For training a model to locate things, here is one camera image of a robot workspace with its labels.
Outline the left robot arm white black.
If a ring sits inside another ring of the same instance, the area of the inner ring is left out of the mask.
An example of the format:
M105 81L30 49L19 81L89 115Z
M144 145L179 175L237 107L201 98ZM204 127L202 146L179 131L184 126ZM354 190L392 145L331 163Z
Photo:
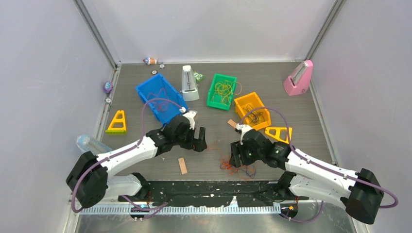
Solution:
M163 128L151 130L142 139L110 152L97 155L91 151L84 152L66 178L72 197L84 209L103 199L121 195L145 200L150 187L140 173L117 174L141 161L169 152L174 146L204 151L207 148L206 129L200 127L198 138L194 137L196 115L196 111L177 115Z

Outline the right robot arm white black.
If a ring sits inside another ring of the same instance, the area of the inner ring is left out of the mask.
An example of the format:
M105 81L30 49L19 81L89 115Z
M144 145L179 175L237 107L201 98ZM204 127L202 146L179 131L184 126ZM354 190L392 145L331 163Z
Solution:
M271 142L251 129L232 142L229 163L247 166L261 160L284 170L276 191L283 199L308 197L344 209L352 218L374 224L384 197L375 174L363 168L356 172L313 158L285 142Z

